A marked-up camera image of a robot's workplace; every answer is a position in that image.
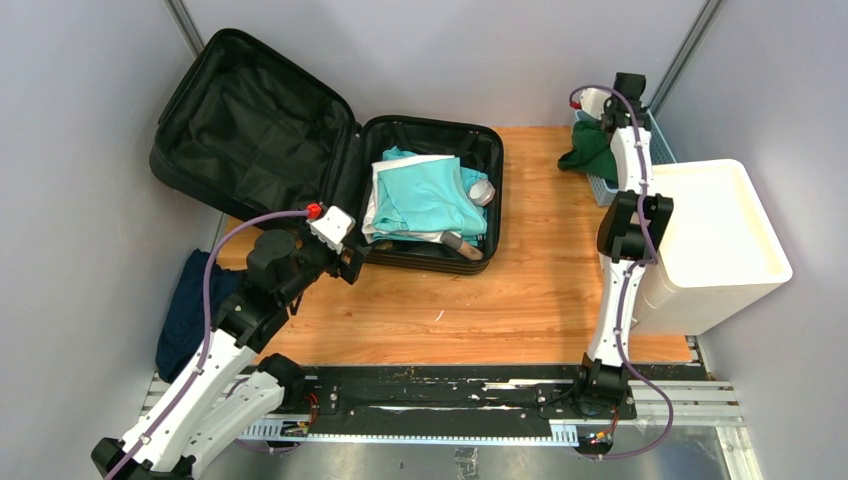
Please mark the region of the black ribbed hard-shell suitcase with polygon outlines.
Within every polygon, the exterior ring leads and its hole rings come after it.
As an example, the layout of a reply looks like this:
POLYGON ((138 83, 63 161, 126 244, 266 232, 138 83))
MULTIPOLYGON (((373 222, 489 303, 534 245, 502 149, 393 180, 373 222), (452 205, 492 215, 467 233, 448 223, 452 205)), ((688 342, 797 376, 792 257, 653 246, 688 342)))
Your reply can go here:
POLYGON ((229 28, 171 96, 149 164, 165 185, 240 220, 322 202, 363 223, 373 165, 392 147, 455 157, 503 186, 505 148, 494 130, 403 115, 360 123, 331 87, 229 28))

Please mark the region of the light blue plastic basket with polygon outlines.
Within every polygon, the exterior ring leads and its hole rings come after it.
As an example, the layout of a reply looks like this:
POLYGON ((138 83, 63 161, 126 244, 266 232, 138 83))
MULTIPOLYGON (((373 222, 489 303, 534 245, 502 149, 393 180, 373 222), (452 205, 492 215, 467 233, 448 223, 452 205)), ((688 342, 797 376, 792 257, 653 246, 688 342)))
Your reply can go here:
MULTIPOLYGON (((649 119, 652 122, 651 140, 649 144, 650 160, 653 165, 674 164, 676 158, 666 141, 663 132, 653 115, 649 110, 647 112, 649 119)), ((598 125, 600 121, 583 110, 576 110, 575 122, 587 121, 598 125)), ((601 177, 587 174, 587 179, 594 195, 595 201, 599 206, 608 206, 613 200, 615 193, 618 191, 618 185, 615 181, 602 179, 601 177)))

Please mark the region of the dark green garment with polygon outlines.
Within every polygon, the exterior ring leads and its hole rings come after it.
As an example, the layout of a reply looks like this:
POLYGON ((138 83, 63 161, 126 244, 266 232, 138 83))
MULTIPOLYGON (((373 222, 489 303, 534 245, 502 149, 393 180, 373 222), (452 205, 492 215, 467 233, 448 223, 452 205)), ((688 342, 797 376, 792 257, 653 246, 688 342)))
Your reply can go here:
POLYGON ((607 133, 592 121, 579 120, 572 127, 572 149, 557 161, 560 170, 617 181, 617 166, 607 133))

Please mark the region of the white three-drawer storage unit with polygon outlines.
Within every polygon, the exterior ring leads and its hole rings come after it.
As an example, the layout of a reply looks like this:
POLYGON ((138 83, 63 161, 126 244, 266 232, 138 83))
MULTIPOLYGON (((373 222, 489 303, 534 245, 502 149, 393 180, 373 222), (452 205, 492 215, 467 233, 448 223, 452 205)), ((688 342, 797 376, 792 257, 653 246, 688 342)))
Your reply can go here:
POLYGON ((700 335, 791 279, 792 267, 745 167, 657 165, 674 202, 660 262, 630 288, 634 334, 700 335))

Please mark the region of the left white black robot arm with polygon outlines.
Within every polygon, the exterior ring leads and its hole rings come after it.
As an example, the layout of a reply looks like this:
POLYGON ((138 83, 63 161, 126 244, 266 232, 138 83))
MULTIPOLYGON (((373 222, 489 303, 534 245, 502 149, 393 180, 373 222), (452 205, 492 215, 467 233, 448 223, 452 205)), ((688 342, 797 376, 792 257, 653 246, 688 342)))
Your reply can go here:
POLYGON ((322 219, 308 223, 311 239, 297 246, 289 232, 260 236, 248 257, 245 287, 211 309, 210 275, 230 231, 214 246, 204 267, 204 338, 150 412, 121 438, 104 438, 92 460, 106 479, 197 479, 261 416, 298 411, 306 400, 301 368, 274 354, 242 384, 235 377, 287 322, 302 293, 337 266, 354 283, 363 261, 350 240, 353 228, 322 219), (221 396, 234 384, 234 393, 221 396))

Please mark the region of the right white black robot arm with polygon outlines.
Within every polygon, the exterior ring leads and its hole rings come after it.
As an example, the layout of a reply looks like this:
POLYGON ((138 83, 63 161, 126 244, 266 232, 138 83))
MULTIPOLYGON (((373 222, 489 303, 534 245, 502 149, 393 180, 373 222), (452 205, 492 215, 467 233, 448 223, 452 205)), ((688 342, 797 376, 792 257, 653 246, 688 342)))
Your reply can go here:
POLYGON ((642 277, 657 264, 658 249, 674 209, 655 182, 650 156, 653 121, 641 102, 646 78, 619 72, 601 107, 601 128, 610 136, 618 190, 601 221, 596 247, 603 293, 592 340, 571 390, 581 416, 619 413, 630 395, 630 331, 642 277))

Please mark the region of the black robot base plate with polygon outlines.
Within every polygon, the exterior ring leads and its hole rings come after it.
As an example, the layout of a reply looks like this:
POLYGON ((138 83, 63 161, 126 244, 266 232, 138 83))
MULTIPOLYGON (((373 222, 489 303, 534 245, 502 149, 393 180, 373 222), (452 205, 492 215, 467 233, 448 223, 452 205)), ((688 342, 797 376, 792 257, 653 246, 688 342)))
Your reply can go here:
POLYGON ((303 397, 276 415, 288 424, 274 441, 290 441, 290 425, 316 398, 313 441, 368 443, 542 441, 557 439, 555 422, 634 420, 642 413, 631 375, 625 393, 590 396, 575 387, 576 364, 494 366, 306 366, 303 397))

